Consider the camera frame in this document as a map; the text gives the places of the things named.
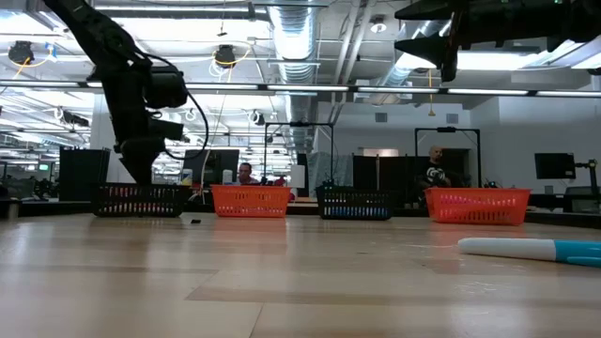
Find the person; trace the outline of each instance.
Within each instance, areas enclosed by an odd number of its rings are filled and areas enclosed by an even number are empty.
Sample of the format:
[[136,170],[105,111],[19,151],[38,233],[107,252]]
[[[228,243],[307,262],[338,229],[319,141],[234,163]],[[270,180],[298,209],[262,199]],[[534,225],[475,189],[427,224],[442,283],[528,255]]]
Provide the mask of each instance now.
[[284,185],[285,185],[284,176],[280,176],[280,178],[276,179],[275,182],[273,183],[273,185],[275,185],[276,187],[284,187]]
[[444,170],[440,166],[442,160],[442,148],[439,146],[430,147],[430,159],[420,172],[420,186],[423,189],[439,187],[451,187],[451,180],[445,175]]
[[238,169],[238,182],[241,185],[259,184],[259,181],[251,177],[252,173],[253,166],[250,163],[245,162],[241,164]]

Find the fluorescent light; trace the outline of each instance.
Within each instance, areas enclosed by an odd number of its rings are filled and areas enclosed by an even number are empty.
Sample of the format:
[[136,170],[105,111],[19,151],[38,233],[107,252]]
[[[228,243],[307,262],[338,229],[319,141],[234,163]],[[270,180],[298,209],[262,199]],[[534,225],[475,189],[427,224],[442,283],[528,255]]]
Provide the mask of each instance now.
[[206,89],[206,90],[257,90],[256,84],[186,84],[188,89]]
[[15,127],[15,128],[25,128],[25,126],[22,125],[21,123],[10,121],[5,118],[0,118],[0,125],[10,126],[10,127]]
[[588,59],[580,62],[579,64],[572,67],[573,69],[598,69],[601,67],[601,53],[593,55]]
[[564,56],[569,55],[576,49],[580,48],[584,43],[576,43],[572,40],[564,41],[559,47],[555,49],[555,51],[549,53],[547,51],[542,51],[537,54],[534,60],[527,65],[527,67],[537,67],[537,66],[549,66],[559,61]]
[[402,94],[436,94],[438,88],[416,88],[416,87],[359,87],[358,91],[363,93],[402,93]]
[[526,67],[538,54],[459,52],[457,69],[516,70]]
[[589,91],[546,91],[541,90],[536,93],[539,97],[558,97],[558,98],[601,98],[601,92]]
[[[96,6],[96,10],[127,10],[127,11],[216,11],[216,12],[240,12],[246,11],[245,8],[228,8],[222,6]],[[256,13],[265,14],[266,10],[257,8]]]
[[505,89],[449,89],[449,94],[465,95],[497,95],[497,96],[522,96],[528,94],[528,90],[505,90]]
[[268,90],[284,90],[284,91],[335,91],[335,92],[346,92],[348,86],[345,85],[296,85],[296,84],[270,84],[267,86]]
[[1,86],[22,86],[22,87],[79,87],[74,82],[58,82],[58,81],[15,81],[2,80]]
[[444,25],[444,27],[442,27],[442,29],[439,31],[439,35],[441,37],[443,37],[447,31],[451,28],[451,23],[453,23],[453,20],[449,20],[449,22],[447,22],[447,24]]
[[10,164],[38,164],[38,161],[24,161],[24,160],[0,160]]
[[[516,53],[457,53],[457,69],[464,70],[516,70],[532,63],[538,54]],[[436,66],[421,57],[404,53],[395,64],[401,69],[434,69]]]

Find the black robotic arm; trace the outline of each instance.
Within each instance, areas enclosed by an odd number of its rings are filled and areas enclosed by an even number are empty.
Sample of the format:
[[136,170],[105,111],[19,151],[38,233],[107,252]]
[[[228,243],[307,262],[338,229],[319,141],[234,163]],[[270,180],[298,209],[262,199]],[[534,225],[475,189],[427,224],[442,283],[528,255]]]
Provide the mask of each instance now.
[[[96,66],[88,80],[102,82],[121,162],[138,184],[150,184],[152,163],[165,151],[164,139],[180,140],[183,125],[153,119],[146,108],[176,108],[190,96],[200,110],[183,74],[166,60],[143,53],[128,32],[85,0],[43,1]],[[155,67],[150,58],[167,65]]]

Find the red object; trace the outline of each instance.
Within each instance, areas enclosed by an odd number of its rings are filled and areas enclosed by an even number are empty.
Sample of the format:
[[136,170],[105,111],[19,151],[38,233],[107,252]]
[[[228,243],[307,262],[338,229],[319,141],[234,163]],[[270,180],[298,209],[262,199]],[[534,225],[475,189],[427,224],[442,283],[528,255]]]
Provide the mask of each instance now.
[[439,223],[520,225],[530,190],[431,188],[425,191],[430,218]]
[[212,185],[221,217],[285,217],[290,188]]

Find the wooden table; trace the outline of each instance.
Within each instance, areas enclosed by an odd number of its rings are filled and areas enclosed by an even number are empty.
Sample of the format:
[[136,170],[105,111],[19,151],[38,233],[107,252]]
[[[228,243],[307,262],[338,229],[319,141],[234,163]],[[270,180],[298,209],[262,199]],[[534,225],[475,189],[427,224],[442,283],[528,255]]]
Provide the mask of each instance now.
[[[190,224],[200,219],[200,224]],[[95,219],[0,223],[3,337],[600,337],[601,269],[462,255],[592,229]]]

